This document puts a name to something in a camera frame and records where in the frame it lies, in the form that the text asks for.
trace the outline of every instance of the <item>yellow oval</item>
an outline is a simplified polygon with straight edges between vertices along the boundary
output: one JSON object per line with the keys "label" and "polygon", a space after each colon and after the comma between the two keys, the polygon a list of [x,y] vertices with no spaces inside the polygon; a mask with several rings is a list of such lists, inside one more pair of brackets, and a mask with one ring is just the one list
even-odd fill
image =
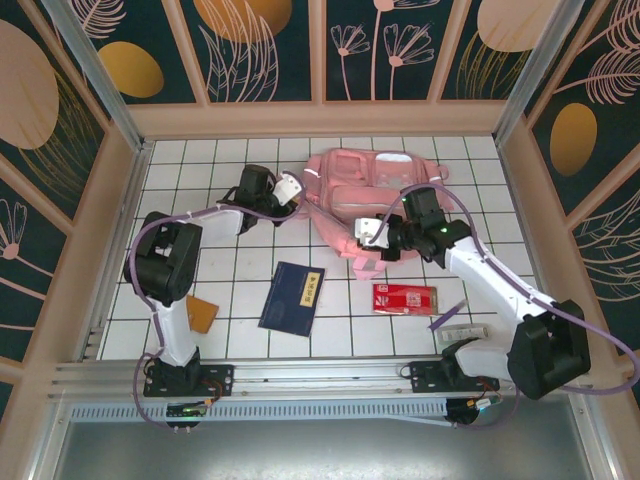
{"label": "yellow oval", "polygon": [[[239,43],[263,40],[260,30],[256,33],[255,26],[251,28],[245,0],[194,0],[194,4],[204,23],[216,35]],[[291,0],[246,0],[246,4],[257,21],[260,17],[264,19],[274,37],[289,23],[293,8]]]}
{"label": "yellow oval", "polygon": [[164,87],[158,62],[146,50],[129,42],[113,42],[98,51],[116,88],[136,98],[149,98]]}
{"label": "yellow oval", "polygon": [[598,135],[598,122],[591,109],[581,103],[564,107],[551,129],[551,164],[565,177],[585,166]]}

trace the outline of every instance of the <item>book cover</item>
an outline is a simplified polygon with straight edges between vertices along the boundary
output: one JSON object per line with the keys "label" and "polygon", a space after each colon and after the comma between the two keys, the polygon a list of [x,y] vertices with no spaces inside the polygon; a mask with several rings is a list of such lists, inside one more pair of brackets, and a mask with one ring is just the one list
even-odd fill
{"label": "book cover", "polygon": [[258,325],[308,337],[323,280],[324,268],[278,262]]}

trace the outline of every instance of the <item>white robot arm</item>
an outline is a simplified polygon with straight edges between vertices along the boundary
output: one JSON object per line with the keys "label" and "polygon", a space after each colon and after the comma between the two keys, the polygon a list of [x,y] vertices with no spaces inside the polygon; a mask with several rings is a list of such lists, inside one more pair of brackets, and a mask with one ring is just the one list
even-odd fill
{"label": "white robot arm", "polygon": [[[257,224],[260,216],[287,217],[297,204],[293,201],[302,186],[293,176],[283,173],[280,180],[265,167],[247,165],[238,187],[220,200],[220,209],[188,221],[167,223],[145,234],[136,249],[135,264],[140,287],[158,316],[156,336],[164,339],[164,348],[156,362],[162,382],[171,392],[192,391],[200,376],[200,357],[193,341],[187,313],[187,293],[193,284],[200,244],[215,245],[241,235]],[[150,213],[144,226],[162,218]],[[125,279],[131,282],[129,262]]]}
{"label": "white robot arm", "polygon": [[[401,250],[418,250],[425,261],[437,262],[475,289],[494,305],[503,320],[490,338],[463,340],[443,351],[442,368],[452,383],[456,375],[498,378],[514,382],[526,396],[538,399],[589,371],[586,331],[555,318],[531,299],[584,318],[578,305],[570,300],[558,304],[540,293],[495,258],[482,242],[476,243],[466,223],[447,222],[433,189],[416,190],[404,200],[407,220],[394,215],[387,224],[381,219],[356,220],[355,235],[360,245],[381,250],[383,260],[389,261],[398,260]],[[382,235],[372,242],[379,228],[383,229]],[[505,272],[509,281],[489,261]]]}

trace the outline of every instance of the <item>white tile floor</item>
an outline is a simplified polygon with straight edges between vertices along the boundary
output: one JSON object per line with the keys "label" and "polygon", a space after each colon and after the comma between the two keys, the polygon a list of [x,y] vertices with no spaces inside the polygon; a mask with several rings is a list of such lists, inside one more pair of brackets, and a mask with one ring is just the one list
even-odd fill
{"label": "white tile floor", "polygon": [[[533,270],[491,137],[350,137],[190,140],[156,143],[132,234],[153,210],[183,213],[214,204],[234,186],[246,162],[274,171],[301,172],[311,153],[333,147],[405,150],[447,165],[451,190],[473,212],[478,231],[502,261],[534,283]],[[454,213],[452,219],[460,218]],[[258,328],[270,278],[278,261],[326,269],[311,338]],[[387,270],[389,281],[438,289],[441,311],[463,298],[469,308],[450,324],[499,321],[481,295],[435,264],[413,259]],[[120,283],[98,358],[134,359],[154,351],[155,333],[147,309]],[[309,220],[279,228],[267,222],[240,237],[204,244],[192,292],[220,306],[206,335],[193,333],[205,359],[326,358],[428,355],[440,351],[427,329],[435,318],[374,315],[372,282],[357,281]]]}

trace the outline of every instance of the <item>red package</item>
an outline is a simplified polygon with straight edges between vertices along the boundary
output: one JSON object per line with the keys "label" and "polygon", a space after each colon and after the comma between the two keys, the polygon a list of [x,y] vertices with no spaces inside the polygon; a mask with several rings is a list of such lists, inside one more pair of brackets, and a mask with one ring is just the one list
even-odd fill
{"label": "red package", "polygon": [[373,311],[401,315],[437,315],[435,287],[417,285],[373,285]]}

